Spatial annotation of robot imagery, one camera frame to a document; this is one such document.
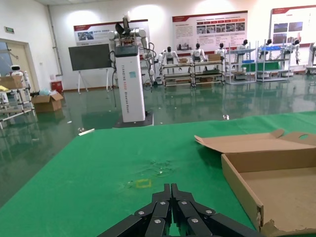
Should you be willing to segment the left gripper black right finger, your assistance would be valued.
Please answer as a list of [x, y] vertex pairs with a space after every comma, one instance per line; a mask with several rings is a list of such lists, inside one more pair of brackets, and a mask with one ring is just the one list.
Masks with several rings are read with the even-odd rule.
[[171, 184], [173, 222], [181, 236], [192, 237], [260, 237], [261, 234], [214, 209], [195, 201], [189, 192]]

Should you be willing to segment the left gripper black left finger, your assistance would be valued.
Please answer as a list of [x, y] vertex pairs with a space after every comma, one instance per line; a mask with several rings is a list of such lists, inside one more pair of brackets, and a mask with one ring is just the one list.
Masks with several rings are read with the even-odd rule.
[[152, 195], [151, 203], [102, 232], [100, 237], [163, 237], [171, 225], [171, 188]]

